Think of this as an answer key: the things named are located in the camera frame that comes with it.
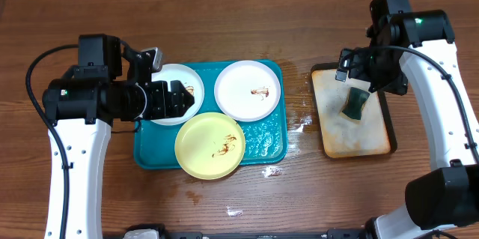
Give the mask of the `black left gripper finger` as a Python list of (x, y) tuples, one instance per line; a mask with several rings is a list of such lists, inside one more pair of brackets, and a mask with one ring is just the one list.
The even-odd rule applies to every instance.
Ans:
[(172, 100), (170, 108), (170, 117), (179, 118), (183, 117), (187, 110), (195, 104), (194, 99), (181, 99), (181, 100)]
[(170, 81), (171, 94), (177, 99), (193, 99), (194, 96), (186, 90), (186, 87), (180, 80)]

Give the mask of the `green and yellow sponge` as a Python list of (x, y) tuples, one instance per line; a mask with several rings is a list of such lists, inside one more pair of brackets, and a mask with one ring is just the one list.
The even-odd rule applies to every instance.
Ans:
[(350, 88), (349, 94), (341, 114), (353, 121), (360, 121), (362, 117), (362, 110), (370, 96), (368, 91), (360, 88)]

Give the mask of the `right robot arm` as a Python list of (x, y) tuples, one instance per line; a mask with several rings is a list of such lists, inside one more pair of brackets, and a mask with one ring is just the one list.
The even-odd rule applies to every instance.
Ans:
[(431, 170), (409, 182), (404, 204), (370, 219), (361, 238), (433, 238), (478, 221), (478, 120), (443, 10), (415, 12), (409, 0), (373, 0), (367, 47), (344, 49), (336, 80), (369, 92), (413, 90), (427, 133)]

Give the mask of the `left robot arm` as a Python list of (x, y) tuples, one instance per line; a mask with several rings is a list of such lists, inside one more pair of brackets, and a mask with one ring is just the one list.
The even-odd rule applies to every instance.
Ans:
[(82, 35), (77, 64), (50, 82), (42, 102), (52, 152), (46, 238), (101, 238), (103, 167), (115, 119), (179, 118), (194, 97), (178, 80), (152, 80), (158, 49)]

